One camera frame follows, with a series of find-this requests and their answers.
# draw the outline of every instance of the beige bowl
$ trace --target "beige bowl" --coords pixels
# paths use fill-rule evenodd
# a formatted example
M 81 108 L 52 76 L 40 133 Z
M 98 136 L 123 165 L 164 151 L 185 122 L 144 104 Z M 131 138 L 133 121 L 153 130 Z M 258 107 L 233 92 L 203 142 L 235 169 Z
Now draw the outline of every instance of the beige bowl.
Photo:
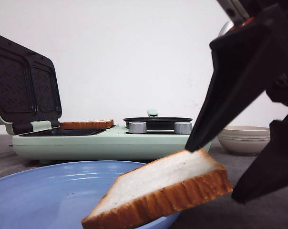
M 258 126 L 227 126 L 217 136 L 220 144 L 238 155 L 256 155 L 270 141 L 270 130 Z

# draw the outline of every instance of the gray table surface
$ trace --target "gray table surface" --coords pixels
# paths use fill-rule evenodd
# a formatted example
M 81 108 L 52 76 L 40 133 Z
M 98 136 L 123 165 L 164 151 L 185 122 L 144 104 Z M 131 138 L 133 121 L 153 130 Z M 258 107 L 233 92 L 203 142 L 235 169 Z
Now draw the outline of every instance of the gray table surface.
M 16 155 L 11 144 L 10 135 L 0 135 L 0 177 L 43 166 L 38 161 Z M 212 142 L 209 154 L 226 166 L 228 178 L 233 185 L 255 159 L 254 156 L 231 155 L 217 141 Z M 226 195 L 183 211 L 170 227 L 170 229 L 193 228 L 288 229 L 288 187 L 245 205 L 236 203 L 230 195 Z

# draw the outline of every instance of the blue plate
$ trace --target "blue plate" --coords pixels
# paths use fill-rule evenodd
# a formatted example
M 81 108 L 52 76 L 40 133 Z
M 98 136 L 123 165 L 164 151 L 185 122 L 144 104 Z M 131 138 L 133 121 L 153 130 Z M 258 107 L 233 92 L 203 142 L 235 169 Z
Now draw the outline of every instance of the blue plate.
M 82 229 L 81 219 L 115 178 L 142 163 L 85 161 L 40 167 L 0 178 L 0 229 Z M 179 213 L 139 229 L 166 229 Z

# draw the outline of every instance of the pan lid handle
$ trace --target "pan lid handle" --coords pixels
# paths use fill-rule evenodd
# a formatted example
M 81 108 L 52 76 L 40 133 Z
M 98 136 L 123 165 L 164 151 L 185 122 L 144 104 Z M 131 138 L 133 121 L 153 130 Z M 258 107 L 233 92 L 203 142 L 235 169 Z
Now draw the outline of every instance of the pan lid handle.
M 147 114 L 148 114 L 148 117 L 150 118 L 158 117 L 158 111 L 156 109 L 148 109 Z

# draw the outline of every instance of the bread slice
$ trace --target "bread slice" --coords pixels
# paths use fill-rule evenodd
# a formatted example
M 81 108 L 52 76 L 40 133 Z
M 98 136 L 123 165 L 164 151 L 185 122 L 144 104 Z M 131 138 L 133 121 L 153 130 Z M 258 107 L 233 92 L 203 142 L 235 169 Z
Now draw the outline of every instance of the bread slice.
M 84 229 L 131 229 L 232 191 L 205 150 L 182 150 L 119 176 L 82 220 Z
M 60 123 L 60 129 L 107 129 L 113 126 L 113 119 L 90 121 L 90 122 L 67 122 Z

